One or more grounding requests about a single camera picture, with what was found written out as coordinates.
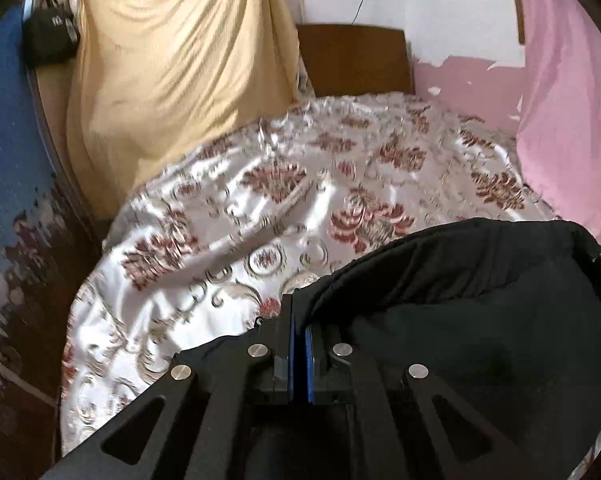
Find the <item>black padded jacket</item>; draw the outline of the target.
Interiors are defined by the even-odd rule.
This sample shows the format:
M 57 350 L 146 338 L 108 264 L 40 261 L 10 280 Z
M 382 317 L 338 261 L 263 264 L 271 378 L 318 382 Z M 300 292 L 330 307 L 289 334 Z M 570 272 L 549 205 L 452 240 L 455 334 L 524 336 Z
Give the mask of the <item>black padded jacket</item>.
M 601 246 L 570 222 L 468 220 L 291 294 L 284 390 L 252 392 L 227 479 L 357 479 L 343 411 L 307 399 L 306 328 L 425 365 L 541 472 L 601 478 Z

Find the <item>pink curtain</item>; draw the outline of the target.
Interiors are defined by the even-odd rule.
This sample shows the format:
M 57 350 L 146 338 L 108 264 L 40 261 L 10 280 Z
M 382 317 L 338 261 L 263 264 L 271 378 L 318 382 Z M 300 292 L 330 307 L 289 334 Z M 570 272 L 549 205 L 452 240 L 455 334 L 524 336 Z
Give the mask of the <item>pink curtain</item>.
M 522 0 L 527 184 L 601 242 L 601 32 L 577 0 Z

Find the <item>floral satin bedspread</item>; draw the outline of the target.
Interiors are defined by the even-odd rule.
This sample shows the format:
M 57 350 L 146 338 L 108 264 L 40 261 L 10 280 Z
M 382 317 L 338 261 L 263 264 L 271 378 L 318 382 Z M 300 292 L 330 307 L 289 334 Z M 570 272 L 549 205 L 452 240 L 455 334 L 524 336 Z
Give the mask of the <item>floral satin bedspread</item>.
M 570 222 L 526 184 L 511 136 L 407 94 L 317 99 L 196 148 L 126 200 L 72 305 L 63 458 L 177 353 L 245 334 L 285 295 L 396 240 L 468 220 Z

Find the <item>blue fabric wardrobe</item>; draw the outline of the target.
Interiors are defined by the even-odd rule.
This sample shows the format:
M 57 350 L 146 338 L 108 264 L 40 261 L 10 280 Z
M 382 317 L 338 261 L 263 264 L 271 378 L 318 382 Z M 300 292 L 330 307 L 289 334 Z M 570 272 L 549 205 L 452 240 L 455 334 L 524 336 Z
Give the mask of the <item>blue fabric wardrobe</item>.
M 38 127 L 19 3 L 0 20 L 0 479 L 55 462 L 69 307 L 96 251 Z

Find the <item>wooden headboard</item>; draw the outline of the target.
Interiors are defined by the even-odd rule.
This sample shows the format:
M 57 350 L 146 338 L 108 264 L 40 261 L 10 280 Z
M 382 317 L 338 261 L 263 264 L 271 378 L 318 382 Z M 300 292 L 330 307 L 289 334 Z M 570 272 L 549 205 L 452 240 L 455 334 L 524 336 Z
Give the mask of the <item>wooden headboard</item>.
M 316 96 L 411 93 L 405 34 L 368 25 L 297 27 L 300 54 Z

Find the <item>yellow hanging sheet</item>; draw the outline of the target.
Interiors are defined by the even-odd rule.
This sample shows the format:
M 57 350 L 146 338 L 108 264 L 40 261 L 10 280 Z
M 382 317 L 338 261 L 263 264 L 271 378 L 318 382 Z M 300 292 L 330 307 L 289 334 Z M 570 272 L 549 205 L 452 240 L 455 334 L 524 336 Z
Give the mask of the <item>yellow hanging sheet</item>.
M 78 0 L 66 143 L 94 218 L 197 145 L 298 99 L 286 0 Z

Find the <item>black hanging bag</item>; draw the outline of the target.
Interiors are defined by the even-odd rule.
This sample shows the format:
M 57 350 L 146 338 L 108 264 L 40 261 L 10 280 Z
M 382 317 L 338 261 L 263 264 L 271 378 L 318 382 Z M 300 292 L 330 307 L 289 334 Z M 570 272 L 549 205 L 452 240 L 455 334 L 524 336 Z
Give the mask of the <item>black hanging bag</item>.
M 65 3 L 42 0 L 23 24 L 22 50 L 30 67 L 64 63 L 78 51 L 80 32 Z

